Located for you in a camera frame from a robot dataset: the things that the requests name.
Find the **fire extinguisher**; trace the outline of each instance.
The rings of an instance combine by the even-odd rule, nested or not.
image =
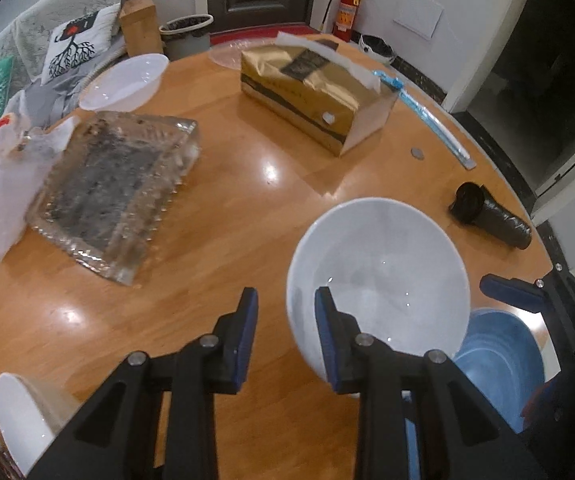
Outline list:
[[[327,10],[325,10],[325,16],[323,17],[322,27],[325,26],[325,20],[327,19],[328,12],[330,11],[330,5],[332,0],[328,2]],[[334,20],[334,27],[332,29],[332,34],[343,41],[349,41],[352,37],[352,27],[354,26],[354,20],[357,17],[357,12],[359,12],[359,7],[361,0],[341,0],[339,3],[339,10],[336,14],[336,20]]]

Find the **wooden box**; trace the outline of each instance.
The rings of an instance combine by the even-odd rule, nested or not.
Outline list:
[[[130,57],[163,53],[156,6],[152,0],[127,0],[118,19]]]

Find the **bowl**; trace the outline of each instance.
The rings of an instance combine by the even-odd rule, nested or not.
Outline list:
[[[386,198],[327,211],[299,242],[287,274],[286,307],[307,364],[325,380],[314,292],[329,286],[341,312],[400,352],[439,348],[454,356],[470,315],[470,285],[452,241],[431,218]]]
[[[523,431],[520,413],[545,382],[541,352],[525,323],[503,310],[475,310],[454,362],[511,428]]]
[[[23,475],[49,447],[80,403],[51,384],[0,375],[0,432]]]
[[[78,105],[84,110],[131,112],[158,91],[170,60],[163,54],[134,56],[114,65],[83,91]]]

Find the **white sticker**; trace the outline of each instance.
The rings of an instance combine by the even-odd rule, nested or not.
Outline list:
[[[323,113],[323,121],[325,121],[326,123],[332,124],[335,120],[336,120],[336,117],[334,117],[333,114],[330,114],[329,112]]]

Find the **blue bowl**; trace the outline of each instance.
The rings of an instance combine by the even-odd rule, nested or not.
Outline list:
[[[541,352],[529,328],[509,312],[476,310],[454,362],[510,427],[522,431],[520,413],[545,382]]]

